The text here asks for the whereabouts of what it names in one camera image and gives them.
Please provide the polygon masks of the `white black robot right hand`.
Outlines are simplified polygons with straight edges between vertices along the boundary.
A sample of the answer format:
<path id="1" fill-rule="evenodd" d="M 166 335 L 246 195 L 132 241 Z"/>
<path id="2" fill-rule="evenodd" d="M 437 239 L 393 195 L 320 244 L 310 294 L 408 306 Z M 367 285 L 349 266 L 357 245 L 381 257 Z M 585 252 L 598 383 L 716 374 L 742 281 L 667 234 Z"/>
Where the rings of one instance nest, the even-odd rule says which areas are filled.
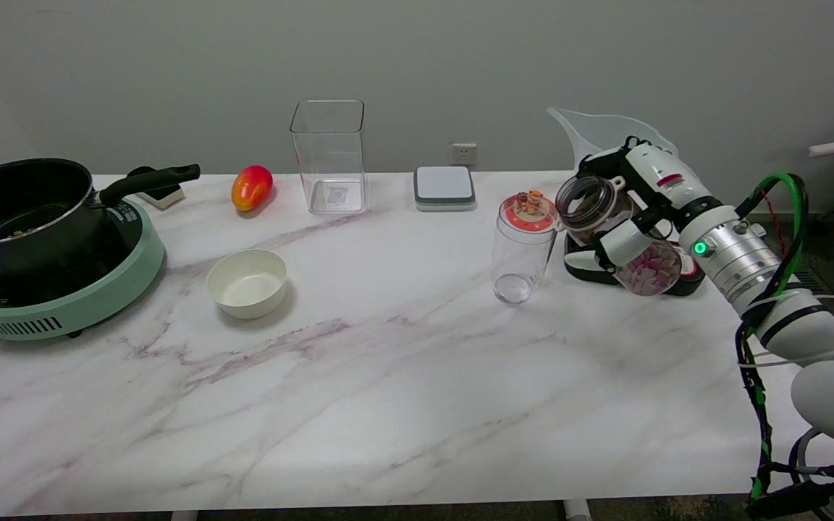
<path id="1" fill-rule="evenodd" d="M 738 221 L 735 208 L 724 206 L 684 162 L 645 140 L 625 144 L 615 151 L 589 155 L 579 164 L 574 185 L 586 182 L 611 192 L 616 204 L 628 191 L 646 203 L 645 210 L 631 212 L 611 228 L 592 231 L 590 242 L 565 254 L 565 264 L 582 271 L 605 271 L 628 291 L 642 296 L 662 294 L 681 275 L 676 267 L 668 276 L 662 254 L 670 244 L 652 234 L 659 221 L 669 221 L 678 231 L 678 243 L 697 268 L 714 276 L 721 270 L 723 244 L 718 229 Z"/>

